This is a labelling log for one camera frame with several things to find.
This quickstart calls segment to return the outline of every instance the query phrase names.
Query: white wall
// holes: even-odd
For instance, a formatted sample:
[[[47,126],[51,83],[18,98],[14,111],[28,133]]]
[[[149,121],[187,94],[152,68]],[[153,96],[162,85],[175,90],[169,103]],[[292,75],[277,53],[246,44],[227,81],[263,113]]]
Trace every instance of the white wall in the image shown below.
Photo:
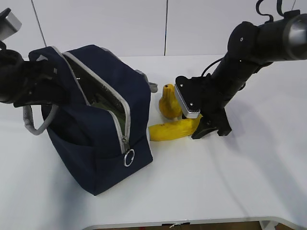
[[[96,44],[118,56],[162,56],[165,48],[167,0],[33,0],[48,46],[61,51]],[[283,0],[283,11],[294,0]],[[256,25],[268,17],[255,10],[256,0],[168,0],[166,55],[224,54],[232,30],[242,21]],[[2,0],[22,21],[21,30],[5,40],[26,57],[44,47],[31,0]],[[294,9],[307,13],[307,0]],[[276,12],[276,0],[260,10]]]
[[[95,44],[118,56],[164,54],[166,0],[33,0],[48,46]]]
[[[283,11],[294,0],[283,0]],[[228,38],[242,21],[263,24],[268,17],[256,13],[256,0],[169,0],[166,36],[167,55],[224,54]],[[260,6],[263,13],[277,17],[276,0]]]

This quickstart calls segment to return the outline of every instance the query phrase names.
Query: zipper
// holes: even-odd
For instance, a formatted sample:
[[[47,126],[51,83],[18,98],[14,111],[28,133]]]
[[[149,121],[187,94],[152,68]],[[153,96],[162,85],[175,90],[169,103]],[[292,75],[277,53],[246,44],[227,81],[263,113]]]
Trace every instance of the zipper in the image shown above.
[[[66,62],[66,64],[67,64],[69,70],[71,71],[71,74],[72,74],[72,76],[73,76],[73,79],[75,80],[75,82],[76,82],[76,84],[77,84],[79,90],[81,91],[81,93],[82,93],[82,95],[83,95],[83,98],[84,98],[84,100],[85,100],[85,103],[86,103],[87,105],[90,105],[89,102],[88,102],[88,100],[87,100],[87,98],[86,98],[86,96],[84,95],[84,92],[83,92],[83,90],[82,90],[82,88],[81,88],[81,86],[80,86],[80,84],[79,84],[79,82],[78,82],[78,80],[77,80],[77,78],[76,78],[76,76],[75,76],[75,74],[74,74],[74,72],[73,72],[73,70],[72,70],[70,64],[68,63],[68,61],[65,59],[65,57],[63,56],[63,54],[62,54],[55,46],[51,46],[51,48],[53,48],[54,51],[57,52],[57,54]]]
[[[96,81],[106,87],[112,95],[122,104],[125,110],[125,133],[123,134],[120,128],[120,124],[116,115],[112,112],[108,112],[112,115],[114,120],[115,128],[118,133],[118,140],[120,144],[121,153],[127,154],[131,151],[129,146],[129,137],[130,137],[130,126],[131,126],[131,116],[130,116],[130,107],[128,102],[115,90],[113,89],[108,83],[102,80],[96,73],[94,73],[90,68],[88,68],[85,64],[83,64],[78,58],[76,58],[73,54],[69,52],[63,53],[63,55],[67,56],[71,60],[73,60],[77,65],[79,65],[82,69],[88,72]]]

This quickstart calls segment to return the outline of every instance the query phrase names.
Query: toy fruit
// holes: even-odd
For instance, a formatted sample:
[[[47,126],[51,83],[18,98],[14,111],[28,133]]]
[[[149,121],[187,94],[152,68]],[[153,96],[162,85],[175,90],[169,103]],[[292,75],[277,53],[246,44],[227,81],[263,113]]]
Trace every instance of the toy fruit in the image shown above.
[[[164,124],[157,124],[149,127],[150,140],[174,140],[182,137],[192,135],[200,120],[201,115],[196,119],[182,119],[179,121],[168,122]]]
[[[173,119],[181,116],[181,107],[175,97],[175,87],[167,84],[163,87],[162,98],[159,100],[159,109],[163,116]]]

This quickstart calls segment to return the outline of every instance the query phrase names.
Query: metal ring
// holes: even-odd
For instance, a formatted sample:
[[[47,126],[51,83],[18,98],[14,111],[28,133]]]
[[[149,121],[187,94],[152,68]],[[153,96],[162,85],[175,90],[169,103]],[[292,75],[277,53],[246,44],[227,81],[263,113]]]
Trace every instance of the metal ring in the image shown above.
[[[131,152],[132,152],[131,162],[130,162],[129,164],[127,164],[127,162],[126,162],[127,156],[128,156],[128,154],[131,153]],[[129,167],[129,166],[132,164],[133,160],[134,160],[134,150],[133,150],[133,149],[130,149],[130,150],[129,150],[128,152],[126,152],[126,154],[125,154],[125,157],[124,157],[124,165],[125,165],[126,167]]]

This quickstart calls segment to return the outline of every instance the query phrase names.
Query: zipper pull ring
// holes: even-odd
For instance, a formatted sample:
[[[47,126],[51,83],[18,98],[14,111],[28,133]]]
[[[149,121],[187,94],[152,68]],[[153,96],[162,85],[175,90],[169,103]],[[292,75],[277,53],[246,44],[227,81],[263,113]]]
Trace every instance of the zipper pull ring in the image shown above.
[[[130,163],[127,164],[127,157],[128,157],[129,154],[132,154],[132,156],[131,156],[131,159],[130,159]],[[126,152],[126,154],[125,154],[125,157],[124,157],[124,166],[129,167],[129,166],[132,164],[133,160],[134,160],[134,150],[133,150],[133,149],[130,149],[130,150],[128,150],[128,152]]]
[[[124,149],[125,149],[124,166],[125,167],[129,167],[132,164],[133,160],[134,160],[134,150],[130,149],[128,138],[126,136],[123,136],[122,142],[124,143]],[[132,154],[132,156],[129,157],[130,158],[130,162],[127,163],[127,157],[130,154]]]

